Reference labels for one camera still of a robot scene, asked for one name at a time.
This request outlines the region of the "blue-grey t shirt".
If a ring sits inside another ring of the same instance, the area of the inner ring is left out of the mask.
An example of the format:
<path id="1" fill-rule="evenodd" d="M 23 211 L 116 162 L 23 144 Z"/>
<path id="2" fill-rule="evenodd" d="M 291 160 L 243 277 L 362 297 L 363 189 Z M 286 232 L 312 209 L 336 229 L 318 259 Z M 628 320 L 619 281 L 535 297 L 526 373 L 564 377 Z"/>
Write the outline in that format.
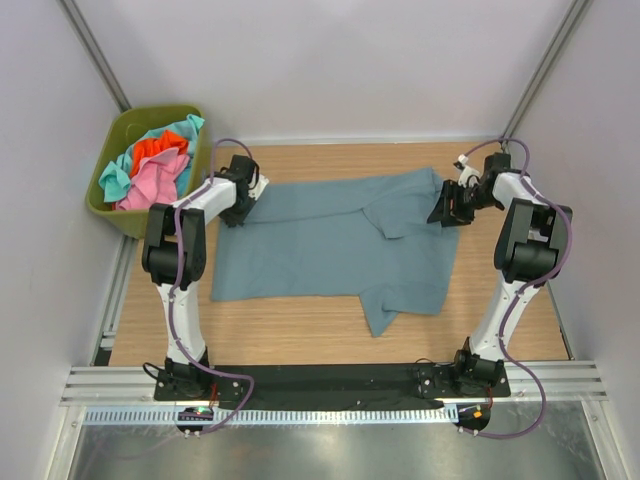
<path id="1" fill-rule="evenodd" d="M 211 298 L 356 296 L 375 337 L 400 313 L 437 315 L 459 239 L 427 221 L 442 186 L 431 168 L 269 186 L 220 226 Z"/>

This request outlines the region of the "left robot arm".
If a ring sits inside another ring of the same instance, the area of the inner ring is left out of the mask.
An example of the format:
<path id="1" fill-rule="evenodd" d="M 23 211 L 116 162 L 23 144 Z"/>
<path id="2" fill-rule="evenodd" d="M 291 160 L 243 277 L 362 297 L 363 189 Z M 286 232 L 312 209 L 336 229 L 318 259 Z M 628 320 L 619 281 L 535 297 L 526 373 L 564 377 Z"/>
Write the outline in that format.
<path id="1" fill-rule="evenodd" d="M 198 302 L 207 226 L 215 218 L 241 225 L 267 184 L 252 157 L 234 155 L 228 167 L 184 198 L 151 206 L 142 267 L 160 295 L 168 332 L 164 365 L 153 376 L 156 400 L 201 400 L 212 391 L 215 380 Z"/>

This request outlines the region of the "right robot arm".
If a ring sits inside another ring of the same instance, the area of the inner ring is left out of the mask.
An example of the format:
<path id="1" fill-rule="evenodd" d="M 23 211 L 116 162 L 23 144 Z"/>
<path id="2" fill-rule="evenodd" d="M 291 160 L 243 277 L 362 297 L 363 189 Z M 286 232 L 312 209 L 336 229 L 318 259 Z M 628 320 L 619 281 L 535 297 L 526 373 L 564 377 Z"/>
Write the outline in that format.
<path id="1" fill-rule="evenodd" d="M 505 351 L 515 327 L 531 299 L 558 275 L 572 245 L 572 210 L 544 197 L 528 174 L 511 167 L 509 154 L 486 157 L 482 171 L 468 162 L 466 155 L 458 157 L 459 177 L 443 182 L 427 219 L 459 227 L 471 224 L 484 208 L 506 212 L 493 257 L 496 288 L 479 326 L 449 367 L 452 387 L 464 396 L 506 382 Z"/>

